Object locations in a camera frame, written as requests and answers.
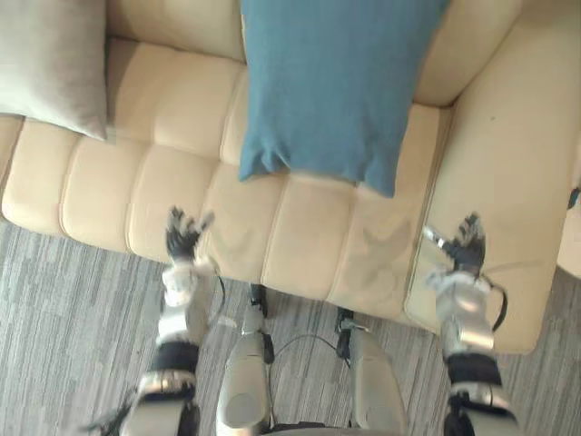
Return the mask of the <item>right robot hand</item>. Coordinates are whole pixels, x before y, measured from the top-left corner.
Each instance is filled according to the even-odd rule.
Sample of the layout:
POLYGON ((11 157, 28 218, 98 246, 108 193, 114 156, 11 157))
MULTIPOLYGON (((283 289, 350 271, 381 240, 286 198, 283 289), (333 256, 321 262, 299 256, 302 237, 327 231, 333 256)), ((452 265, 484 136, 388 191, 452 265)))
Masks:
POLYGON ((453 262, 454 272, 480 275, 486 256, 486 234, 477 213, 464 218, 452 240, 427 225, 422 234, 453 262))

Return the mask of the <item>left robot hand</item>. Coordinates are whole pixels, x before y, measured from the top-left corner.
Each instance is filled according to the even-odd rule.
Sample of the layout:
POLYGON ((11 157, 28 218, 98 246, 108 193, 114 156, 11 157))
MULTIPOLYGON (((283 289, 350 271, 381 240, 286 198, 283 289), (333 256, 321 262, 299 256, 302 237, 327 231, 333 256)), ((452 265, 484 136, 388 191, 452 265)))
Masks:
POLYGON ((212 225, 214 218, 214 213, 209 212, 195 220, 176 206, 169 211, 165 227, 165 246, 173 263, 195 261, 198 242, 212 225))

